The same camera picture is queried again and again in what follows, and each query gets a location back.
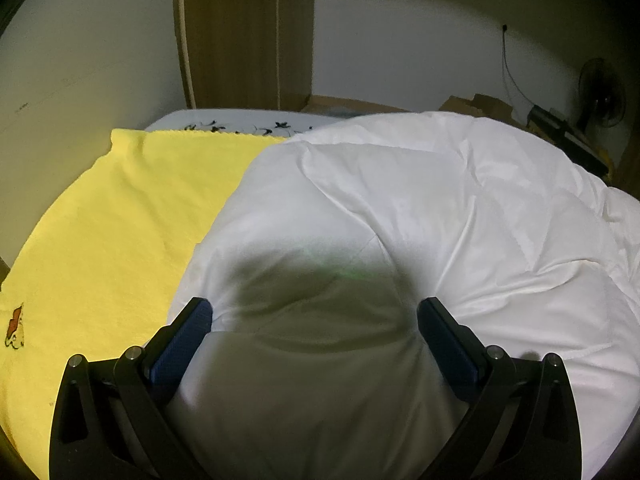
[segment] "wall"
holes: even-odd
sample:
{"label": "wall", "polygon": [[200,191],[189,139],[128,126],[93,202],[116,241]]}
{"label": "wall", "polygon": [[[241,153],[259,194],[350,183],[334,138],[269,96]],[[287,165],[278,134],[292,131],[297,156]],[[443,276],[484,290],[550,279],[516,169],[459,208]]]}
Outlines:
{"label": "wall", "polygon": [[0,256],[110,147],[185,108],[172,0],[26,0],[0,38]]}
{"label": "wall", "polygon": [[[544,108],[576,113],[577,78],[591,57],[623,77],[628,122],[638,101],[630,38],[602,0],[316,0],[313,92],[414,111],[476,92],[530,109],[502,72],[502,29],[518,86]],[[597,134],[615,161],[628,140],[620,124]]]}

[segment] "screw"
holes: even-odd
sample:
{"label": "screw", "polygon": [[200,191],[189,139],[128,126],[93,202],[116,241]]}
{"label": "screw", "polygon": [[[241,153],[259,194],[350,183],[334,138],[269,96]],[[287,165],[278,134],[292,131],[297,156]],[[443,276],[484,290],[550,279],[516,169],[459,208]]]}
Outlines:
{"label": "screw", "polygon": [[504,350],[496,345],[488,346],[486,352],[491,359],[498,360],[504,357]]}
{"label": "screw", "polygon": [[549,361],[549,364],[551,364],[552,366],[560,366],[560,364],[562,363],[562,359],[558,354],[548,354],[546,356],[546,360]]}
{"label": "screw", "polygon": [[139,346],[130,346],[127,348],[127,351],[124,352],[124,357],[126,357],[129,361],[133,361],[140,357],[142,354],[142,348]]}
{"label": "screw", "polygon": [[82,362],[82,356],[80,354],[76,354],[76,355],[72,355],[69,358],[69,361],[67,361],[66,363],[71,366],[72,368],[75,368],[76,366],[78,366],[80,363]]}

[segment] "yellow towel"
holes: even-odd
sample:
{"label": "yellow towel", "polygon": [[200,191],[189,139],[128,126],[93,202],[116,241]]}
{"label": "yellow towel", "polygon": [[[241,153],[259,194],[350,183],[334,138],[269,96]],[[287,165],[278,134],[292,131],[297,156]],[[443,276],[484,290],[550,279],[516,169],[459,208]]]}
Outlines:
{"label": "yellow towel", "polygon": [[282,140],[114,130],[111,151],[44,214],[0,292],[0,424],[39,478],[67,359],[151,338],[194,245],[254,157]]}

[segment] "power cord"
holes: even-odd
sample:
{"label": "power cord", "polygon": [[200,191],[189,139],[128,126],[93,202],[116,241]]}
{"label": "power cord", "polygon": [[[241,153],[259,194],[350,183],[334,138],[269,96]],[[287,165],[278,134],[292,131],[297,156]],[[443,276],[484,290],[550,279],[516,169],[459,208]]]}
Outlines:
{"label": "power cord", "polygon": [[516,87],[516,90],[518,92],[520,92],[520,95],[522,95],[522,97],[524,97],[527,101],[529,101],[529,103],[531,103],[532,105],[535,106],[536,105],[535,102],[533,102],[531,99],[529,99],[525,95],[525,93],[522,90],[520,90],[520,87],[518,86],[518,83],[516,83],[516,80],[511,75],[511,70],[509,70],[509,65],[507,64],[507,46],[506,46],[506,43],[504,41],[504,37],[505,37],[505,33],[506,32],[507,32],[507,26],[503,25],[502,26],[502,62],[504,63],[504,67],[507,69],[507,74],[509,74],[509,79],[511,79],[511,82]]}

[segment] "white quilt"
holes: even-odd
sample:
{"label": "white quilt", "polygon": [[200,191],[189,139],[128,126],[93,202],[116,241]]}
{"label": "white quilt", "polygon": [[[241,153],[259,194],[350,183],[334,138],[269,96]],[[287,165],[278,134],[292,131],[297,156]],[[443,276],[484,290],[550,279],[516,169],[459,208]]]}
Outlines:
{"label": "white quilt", "polygon": [[267,148],[169,311],[214,308],[168,415],[212,475],[416,479],[466,405],[415,309],[565,360],[591,478],[640,404],[640,203],[555,147],[444,112],[356,118]]}

